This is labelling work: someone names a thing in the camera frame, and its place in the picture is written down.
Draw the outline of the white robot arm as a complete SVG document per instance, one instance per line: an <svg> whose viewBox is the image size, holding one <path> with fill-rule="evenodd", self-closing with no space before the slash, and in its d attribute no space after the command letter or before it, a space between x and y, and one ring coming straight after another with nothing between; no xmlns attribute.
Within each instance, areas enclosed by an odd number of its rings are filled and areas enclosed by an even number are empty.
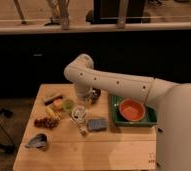
<svg viewBox="0 0 191 171"><path fill-rule="evenodd" d="M157 171L191 171L191 83L99 71L87 54L70 62L64 76L80 99L98 88L156 110Z"/></svg>

